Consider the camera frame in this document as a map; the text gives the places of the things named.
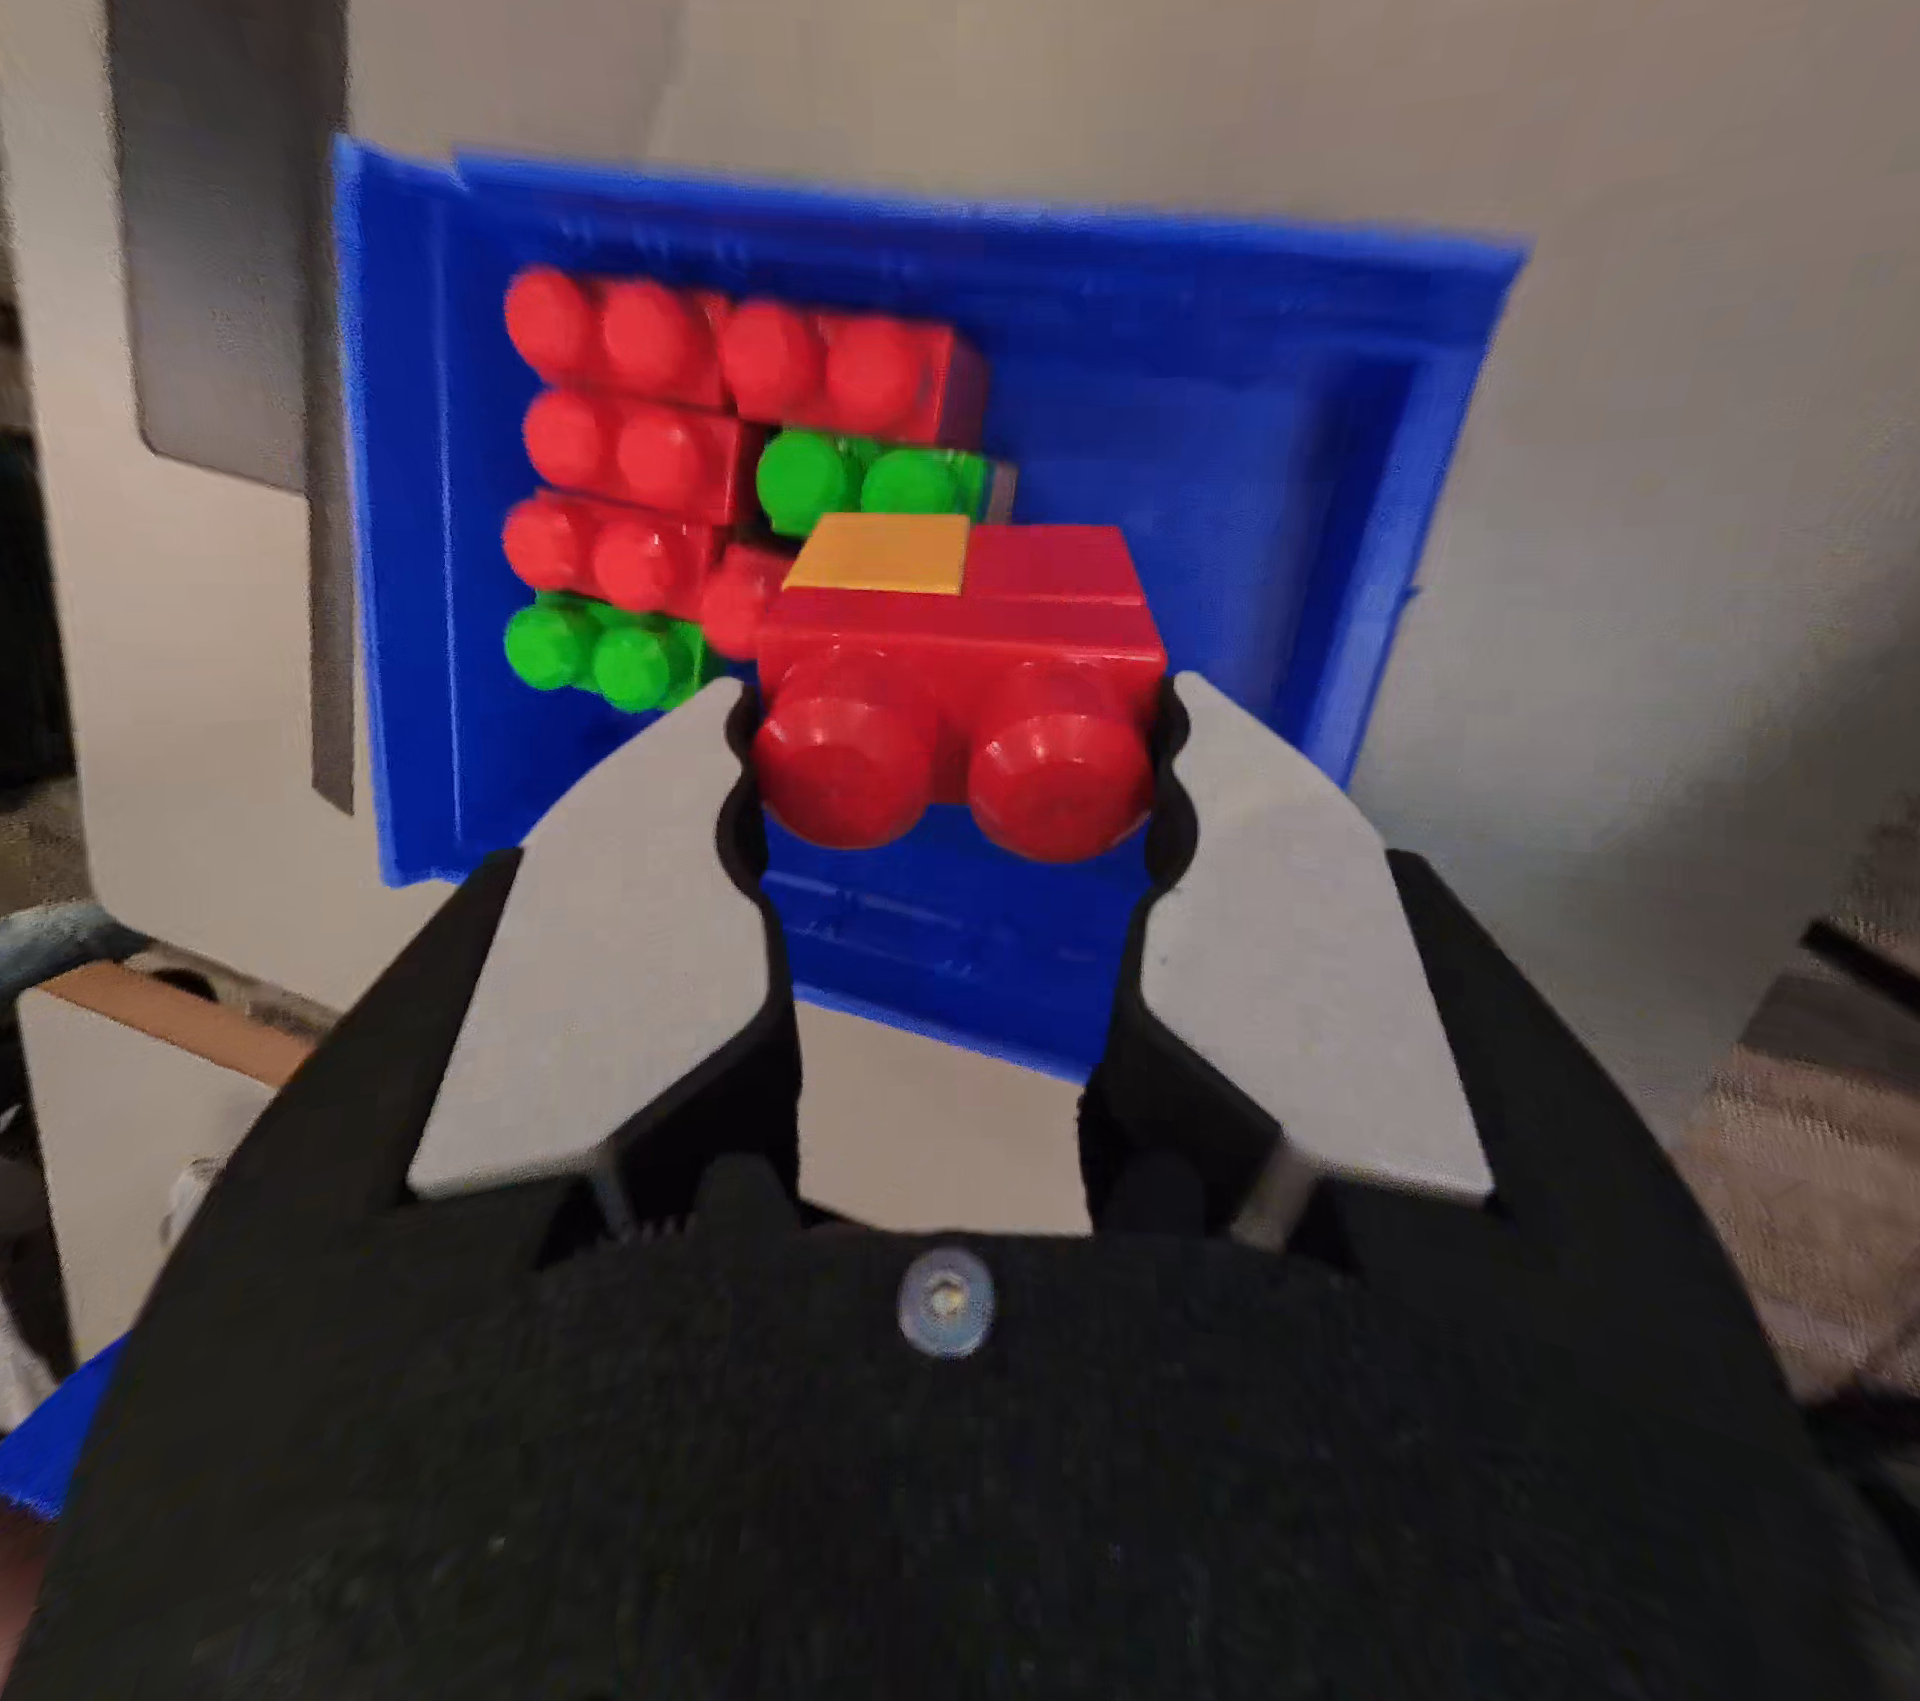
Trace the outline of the blue plastic bin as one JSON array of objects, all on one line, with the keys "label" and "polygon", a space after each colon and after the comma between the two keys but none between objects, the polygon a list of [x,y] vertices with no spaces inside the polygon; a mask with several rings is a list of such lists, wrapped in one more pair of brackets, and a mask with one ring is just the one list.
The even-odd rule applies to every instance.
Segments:
[{"label": "blue plastic bin", "polygon": [[45,1524],[62,1517],[74,1473],[126,1340],[120,1337],[85,1360],[49,1401],[42,1401],[4,1437],[3,1500],[9,1507]]},{"label": "blue plastic bin", "polygon": [[334,244],[381,867],[459,881],[658,715],[511,670],[547,487],[526,266],[955,328],[1010,525],[1113,525],[1177,670],[1353,775],[1525,249],[1117,211],[821,195],[344,137]]}]

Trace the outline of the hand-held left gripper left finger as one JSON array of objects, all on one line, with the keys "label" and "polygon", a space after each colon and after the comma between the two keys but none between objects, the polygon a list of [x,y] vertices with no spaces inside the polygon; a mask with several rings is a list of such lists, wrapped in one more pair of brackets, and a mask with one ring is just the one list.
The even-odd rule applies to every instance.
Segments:
[{"label": "hand-held left gripper left finger", "polygon": [[406,1170],[421,1201],[578,1179],[617,1237],[692,1215],[717,1161],[800,1195],[802,1044],[763,890],[757,698],[718,679],[526,835]]}]

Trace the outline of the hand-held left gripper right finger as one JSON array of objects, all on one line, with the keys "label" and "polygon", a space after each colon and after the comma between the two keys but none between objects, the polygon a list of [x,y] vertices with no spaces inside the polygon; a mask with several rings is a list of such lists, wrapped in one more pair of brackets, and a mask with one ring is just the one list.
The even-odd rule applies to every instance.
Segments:
[{"label": "hand-held left gripper right finger", "polygon": [[1080,1095],[1098,1234],[1288,1234],[1323,1185],[1494,1195],[1389,849],[1353,799],[1199,673],[1165,686],[1149,890]]}]

